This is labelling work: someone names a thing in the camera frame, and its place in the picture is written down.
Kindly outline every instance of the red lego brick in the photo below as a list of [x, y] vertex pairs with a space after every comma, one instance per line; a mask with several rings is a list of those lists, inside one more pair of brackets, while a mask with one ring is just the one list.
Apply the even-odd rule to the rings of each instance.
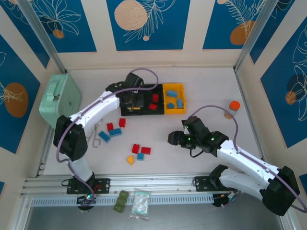
[[159, 101], [159, 95], [158, 94], [153, 94], [153, 102], [158, 102]]
[[132, 147], [132, 152], [138, 154], [140, 150], [140, 145], [134, 144]]
[[141, 153], [148, 154], [148, 155], [150, 155], [150, 151], [151, 151], [151, 148], [148, 148], [148, 147], [142, 147], [141, 149]]
[[124, 128], [126, 126], [126, 119], [120, 118], [119, 119], [119, 127]]
[[107, 131], [110, 132], [111, 130], [113, 130], [113, 123], [107, 123], [106, 125]]
[[150, 104], [149, 109], [150, 110], [157, 110], [158, 106], [156, 104]]

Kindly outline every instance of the white table surface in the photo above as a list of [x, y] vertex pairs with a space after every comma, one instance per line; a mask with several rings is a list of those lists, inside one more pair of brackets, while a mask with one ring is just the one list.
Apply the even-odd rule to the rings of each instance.
[[[159, 76], [160, 83], [182, 82], [185, 86], [187, 113], [185, 115], [127, 116], [122, 135], [113, 137], [108, 143], [101, 141], [99, 148], [93, 148], [92, 140], [86, 153], [87, 160], [95, 174], [164, 174], [164, 173], [209, 173], [218, 164], [231, 167], [227, 162], [203, 153], [191, 158], [189, 150], [167, 142], [168, 134], [183, 130], [181, 120], [199, 107], [214, 104], [226, 108], [232, 100], [241, 102], [235, 118], [239, 124], [237, 144], [256, 157], [260, 157], [256, 141], [248, 120], [241, 94], [232, 68], [151, 68]], [[80, 109], [94, 101], [111, 83], [123, 81], [131, 69], [73, 70], [71, 75], [82, 93]], [[154, 83], [155, 77], [144, 70], [136, 72], [145, 84]], [[224, 117], [222, 110], [206, 108], [197, 113], [210, 131], [218, 130], [233, 139], [235, 124]], [[113, 122], [118, 127], [120, 109], [109, 113], [97, 129], [107, 132], [106, 124]], [[151, 155], [144, 161], [137, 161], [131, 152], [133, 144], [150, 147]], [[127, 157], [133, 155], [131, 166]], [[67, 175], [70, 171], [65, 163], [56, 162], [56, 147], [51, 146], [44, 175]]]

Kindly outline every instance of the white wall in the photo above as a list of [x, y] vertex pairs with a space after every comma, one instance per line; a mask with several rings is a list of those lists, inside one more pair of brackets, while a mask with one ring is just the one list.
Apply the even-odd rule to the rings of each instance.
[[5, 189], [0, 199], [0, 229], [4, 230], [16, 211], [15, 202], [20, 196], [25, 178], [33, 176], [48, 128], [39, 114], [38, 107], [50, 76], [58, 71], [51, 62], [47, 69], [43, 67], [1, 7], [0, 21], [1, 36], [41, 83], [18, 152], [13, 154], [0, 148], [0, 181], [5, 182]]
[[[294, 170], [300, 186], [300, 197], [305, 203], [307, 203], [307, 196], [298, 176], [307, 172], [307, 139], [290, 148], [286, 147], [260, 78], [306, 18], [306, 9], [306, 0], [296, 0], [256, 64], [254, 65], [248, 57], [239, 71], [239, 77], [250, 106], [260, 143], [264, 149], [264, 155], [270, 163], [279, 167], [287, 165]], [[300, 207], [297, 200], [294, 204]], [[297, 219], [297, 229], [306, 229], [307, 214], [298, 212], [293, 208], [289, 209], [289, 214]]]
[[97, 52], [60, 53], [59, 56], [67, 69], [118, 66], [233, 66], [241, 49], [202, 49], [215, 1], [191, 0], [183, 50], [118, 52], [106, 0], [82, 0]]

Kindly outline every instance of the plastic bag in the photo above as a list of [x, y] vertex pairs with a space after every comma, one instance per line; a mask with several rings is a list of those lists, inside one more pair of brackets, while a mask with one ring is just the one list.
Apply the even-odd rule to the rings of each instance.
[[150, 193], [148, 191], [135, 189], [134, 202], [130, 211], [130, 218], [149, 220], [148, 206], [150, 203]]

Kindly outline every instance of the yellow tray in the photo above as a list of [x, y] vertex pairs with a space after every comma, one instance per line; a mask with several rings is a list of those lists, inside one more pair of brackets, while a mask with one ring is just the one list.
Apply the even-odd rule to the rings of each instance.
[[[167, 91], [173, 90], [178, 93], [177, 98], [175, 97], [169, 97], [167, 96]], [[164, 114], [185, 114], [187, 109], [187, 101], [186, 97], [184, 95], [184, 86], [181, 83], [169, 83], [169, 84], [163, 84], [163, 97], [164, 97]], [[177, 99], [181, 98], [183, 109], [177, 108]], [[174, 104], [173, 109], [168, 109], [167, 105], [169, 103]]]

